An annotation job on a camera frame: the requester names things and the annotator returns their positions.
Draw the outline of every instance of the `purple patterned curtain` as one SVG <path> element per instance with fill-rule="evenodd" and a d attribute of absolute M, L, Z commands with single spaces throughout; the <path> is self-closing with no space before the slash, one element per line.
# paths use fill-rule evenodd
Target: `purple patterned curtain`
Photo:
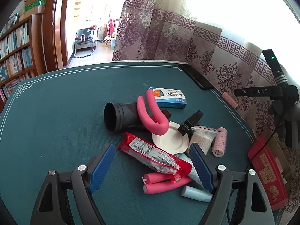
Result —
<path fill-rule="evenodd" d="M 201 72 L 221 93 L 237 102 L 237 112 L 260 134 L 274 130 L 267 97 L 235 97 L 233 90 L 274 86 L 262 50 L 232 31 L 196 21 L 186 0 L 125 0 L 116 37 L 113 61 L 184 61 Z M 280 225 L 286 225 L 300 205 L 298 155 L 281 145 L 292 170 L 290 201 Z"/>

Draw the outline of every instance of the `red cloth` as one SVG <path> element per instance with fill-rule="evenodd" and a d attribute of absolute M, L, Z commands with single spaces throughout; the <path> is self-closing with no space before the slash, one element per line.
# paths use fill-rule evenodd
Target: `red cloth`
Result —
<path fill-rule="evenodd" d="M 113 33 L 113 24 L 115 20 L 114 19 L 109 19 L 108 24 L 107 24 L 107 36 L 110 36 Z"/>

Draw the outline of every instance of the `white plate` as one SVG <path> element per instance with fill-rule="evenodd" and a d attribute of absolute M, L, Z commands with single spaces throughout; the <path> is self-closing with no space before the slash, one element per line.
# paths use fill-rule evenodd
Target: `white plate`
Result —
<path fill-rule="evenodd" d="M 165 152 L 175 155 L 183 153 L 188 148 L 188 134 L 182 136 L 177 129 L 179 124 L 169 122 L 169 129 L 164 135 L 152 134 L 154 144 Z"/>

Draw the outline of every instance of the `red box on bookshelf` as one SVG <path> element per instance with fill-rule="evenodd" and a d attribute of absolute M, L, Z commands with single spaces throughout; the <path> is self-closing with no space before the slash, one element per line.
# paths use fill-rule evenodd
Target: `red box on bookshelf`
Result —
<path fill-rule="evenodd" d="M 258 136 L 257 143 L 248 152 L 248 157 L 251 159 L 263 147 L 265 142 L 265 132 L 263 132 Z M 252 165 L 267 193 L 272 210 L 275 211 L 287 205 L 287 192 L 281 173 L 274 156 L 267 146 L 253 159 Z"/>

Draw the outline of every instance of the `red snack package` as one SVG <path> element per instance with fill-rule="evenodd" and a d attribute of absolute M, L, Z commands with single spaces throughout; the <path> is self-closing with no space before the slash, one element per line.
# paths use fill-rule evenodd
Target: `red snack package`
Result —
<path fill-rule="evenodd" d="M 142 140 L 131 133 L 125 132 L 123 135 L 125 135 L 125 140 L 117 147 L 118 150 L 131 155 L 159 173 L 172 174 L 171 181 L 173 183 L 190 173 L 192 169 L 190 163 L 163 151 L 154 144 Z"/>

